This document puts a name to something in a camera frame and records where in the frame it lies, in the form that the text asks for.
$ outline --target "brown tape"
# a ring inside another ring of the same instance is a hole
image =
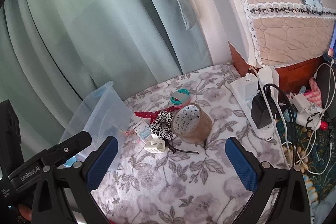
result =
[[[199,105],[189,104],[175,114],[171,129],[188,143],[203,143],[211,132],[212,121]]]

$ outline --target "finger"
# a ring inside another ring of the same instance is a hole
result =
[[[31,209],[29,209],[27,206],[24,206],[22,204],[19,204],[17,206],[17,208],[19,209],[20,214],[22,215],[22,217],[28,221],[32,220],[32,211]]]

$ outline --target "transparent plastic bin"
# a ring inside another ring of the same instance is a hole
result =
[[[119,132],[119,129],[123,131],[128,129],[132,112],[112,86],[112,81],[107,82],[83,100],[59,142],[71,138],[82,130],[89,132],[92,137],[91,145],[76,155],[77,160],[84,161],[108,136],[115,137],[118,140],[118,153],[109,168],[114,171],[118,167],[118,159],[126,140],[126,136]]]

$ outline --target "red bottle cap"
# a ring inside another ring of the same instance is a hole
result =
[[[325,130],[327,130],[327,128],[328,128],[328,123],[324,122],[324,121],[321,121],[320,129],[325,131]]]

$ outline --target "pink patterned cloth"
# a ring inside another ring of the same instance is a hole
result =
[[[305,97],[308,101],[322,107],[321,91],[313,77],[309,79],[309,85],[311,90],[304,93]]]

